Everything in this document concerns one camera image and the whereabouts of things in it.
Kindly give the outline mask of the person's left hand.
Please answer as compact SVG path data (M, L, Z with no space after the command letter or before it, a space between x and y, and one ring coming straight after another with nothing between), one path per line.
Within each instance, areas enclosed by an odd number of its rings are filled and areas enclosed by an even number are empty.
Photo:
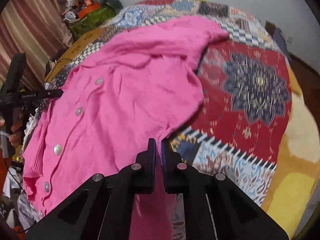
M10 137L8 137L8 139L13 148L18 148L18 146L21 143L21 137L23 132L22 131L23 116L24 114L20 109L17 120L11 126L12 134L10 135Z

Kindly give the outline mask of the orange left sleeve forearm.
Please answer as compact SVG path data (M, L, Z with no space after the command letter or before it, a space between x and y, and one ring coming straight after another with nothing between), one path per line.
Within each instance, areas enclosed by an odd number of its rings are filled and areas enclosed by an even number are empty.
M7 177L8 168L10 167L12 158L3 158L2 151L0 153L0 195L3 192L3 186Z

